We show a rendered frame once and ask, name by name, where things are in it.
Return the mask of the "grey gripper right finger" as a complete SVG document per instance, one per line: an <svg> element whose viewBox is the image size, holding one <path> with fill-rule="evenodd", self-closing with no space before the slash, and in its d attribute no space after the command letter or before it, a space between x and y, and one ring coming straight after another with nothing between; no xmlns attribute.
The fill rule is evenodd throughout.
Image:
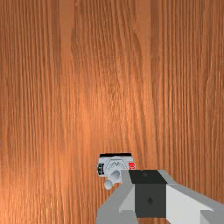
<svg viewBox="0 0 224 224"><path fill-rule="evenodd" d="M148 217L171 224L224 224L224 204L178 184L163 170L150 170Z"/></svg>

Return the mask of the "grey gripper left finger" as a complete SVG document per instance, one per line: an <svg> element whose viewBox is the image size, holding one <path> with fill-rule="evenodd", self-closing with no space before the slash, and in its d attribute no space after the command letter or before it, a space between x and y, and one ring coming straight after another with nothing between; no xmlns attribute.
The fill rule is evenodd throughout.
<svg viewBox="0 0 224 224"><path fill-rule="evenodd" d="M121 170L122 183L98 209L96 224L138 224L138 218L149 219L151 210L147 202L136 205L136 187L130 174L140 174L146 179L150 176L144 170Z"/></svg>

